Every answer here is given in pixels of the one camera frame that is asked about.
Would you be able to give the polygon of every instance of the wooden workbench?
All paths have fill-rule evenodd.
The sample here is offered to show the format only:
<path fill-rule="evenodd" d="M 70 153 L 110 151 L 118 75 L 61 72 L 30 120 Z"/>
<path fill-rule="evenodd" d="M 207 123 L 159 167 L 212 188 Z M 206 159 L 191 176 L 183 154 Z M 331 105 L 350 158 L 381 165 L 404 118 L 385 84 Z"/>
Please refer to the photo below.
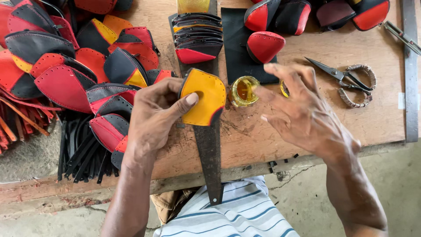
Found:
<path fill-rule="evenodd" d="M 220 7 L 248 8 L 250 0 L 220 0 Z M 421 32 L 421 6 L 416 1 L 418 32 Z M 179 65 L 174 53 L 168 16 L 176 12 L 175 0 L 134 0 L 133 7 L 119 17 L 133 26 L 146 26 L 161 52 L 160 68 L 178 74 Z M 391 0 L 387 20 L 401 27 L 399 4 Z M 294 62 L 310 65 L 304 56 L 326 65 L 344 69 L 352 64 L 368 64 L 378 78 L 373 101 L 367 108 L 350 109 L 337 92 L 338 84 L 320 70 L 316 70 L 321 93 L 337 113 L 341 122 L 360 139 L 363 146 L 390 143 L 405 139 L 404 110 L 398 109 L 398 94 L 404 91 L 402 44 L 396 43 L 382 27 L 366 32 L 356 30 L 352 23 L 335 32 L 318 33 L 317 24 L 310 18 L 301 36 L 287 36 L 286 46 L 277 55 L 281 64 Z M 227 84 L 224 48 L 219 55 L 219 77 Z M 268 86 L 278 90 L 276 85 Z M 284 142 L 266 122 L 263 113 L 273 113 L 268 105 L 257 102 L 248 108 L 234 108 L 227 103 L 221 116 L 221 162 L 223 181 L 268 173 L 266 162 L 291 158 L 308 153 Z M 321 163 L 313 156 L 298 157 L 293 162 L 279 165 L 275 171 L 305 167 Z M 252 171 L 240 166 L 252 166 Z M 152 174 L 151 193 L 204 184 L 201 165 L 191 126 L 172 129 L 168 144 L 159 152 Z M 67 208 L 109 201 L 117 178 L 105 178 L 101 185 L 95 182 L 73 184 L 56 183 L 54 176 L 18 183 L 0 185 L 0 214 L 13 218 L 33 211 L 48 213 Z"/>

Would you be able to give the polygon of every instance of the concrete floor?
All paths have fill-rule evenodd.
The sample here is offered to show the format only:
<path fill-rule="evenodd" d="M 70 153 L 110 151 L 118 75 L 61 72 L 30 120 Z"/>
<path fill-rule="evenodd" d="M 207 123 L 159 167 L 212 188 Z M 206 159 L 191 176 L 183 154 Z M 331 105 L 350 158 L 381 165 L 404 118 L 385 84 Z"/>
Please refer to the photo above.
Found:
<path fill-rule="evenodd" d="M 421 142 L 409 149 L 361 158 L 386 211 L 390 236 L 421 236 Z M 292 227 L 306 237 L 345 236 L 326 193 L 326 166 L 265 177 L 269 196 Z M 108 204 L 0 221 L 0 237 L 98 236 Z M 160 226 L 153 204 L 146 236 Z"/>

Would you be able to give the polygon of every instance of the person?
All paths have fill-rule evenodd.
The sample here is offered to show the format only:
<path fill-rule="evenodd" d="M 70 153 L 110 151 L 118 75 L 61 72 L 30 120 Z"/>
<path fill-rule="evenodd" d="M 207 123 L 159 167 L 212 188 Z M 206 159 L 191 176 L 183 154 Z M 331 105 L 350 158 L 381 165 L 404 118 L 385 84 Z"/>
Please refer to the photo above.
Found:
<path fill-rule="evenodd" d="M 359 160 L 360 142 L 341 124 L 316 85 L 312 67 L 265 64 L 267 73 L 283 80 L 290 97 L 254 88 L 259 103 L 277 110 L 262 115 L 286 142 L 323 158 L 326 186 L 348 237 L 388 236 L 387 220 L 376 191 Z M 144 236 L 149 213 L 149 185 L 155 154 L 168 139 L 173 123 L 198 101 L 196 93 L 176 101 L 182 79 L 168 78 L 135 96 L 129 141 L 120 178 L 101 235 Z M 276 236 L 296 231 L 268 197 L 262 176 L 224 184 L 222 204 L 210 206 L 206 186 L 183 206 L 177 217 L 154 237 Z"/>

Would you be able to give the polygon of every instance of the right hand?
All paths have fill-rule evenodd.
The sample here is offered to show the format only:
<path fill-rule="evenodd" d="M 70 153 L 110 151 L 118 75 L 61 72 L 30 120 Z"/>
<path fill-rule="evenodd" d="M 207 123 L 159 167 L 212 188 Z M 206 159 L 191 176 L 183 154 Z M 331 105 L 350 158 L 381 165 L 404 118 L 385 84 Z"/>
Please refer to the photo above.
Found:
<path fill-rule="evenodd" d="M 357 158 L 361 144 L 342 125 L 320 95 L 314 69 L 275 63 L 265 64 L 264 69 L 284 81 L 290 96 L 286 98 L 264 87 L 256 87 L 254 92 L 260 100 L 281 113 L 263 114 L 261 118 L 269 122 L 284 141 L 323 158 L 328 167 L 349 169 Z"/>

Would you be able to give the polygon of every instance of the glass jar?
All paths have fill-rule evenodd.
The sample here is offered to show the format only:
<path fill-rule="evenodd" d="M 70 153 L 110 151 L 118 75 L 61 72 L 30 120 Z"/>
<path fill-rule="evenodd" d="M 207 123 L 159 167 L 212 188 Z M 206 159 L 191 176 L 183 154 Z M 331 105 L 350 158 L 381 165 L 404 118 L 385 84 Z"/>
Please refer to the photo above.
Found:
<path fill-rule="evenodd" d="M 260 86 L 259 81 L 252 76 L 242 76 L 231 84 L 228 98 L 235 107 L 246 107 L 253 104 L 259 98 L 252 88 Z"/>

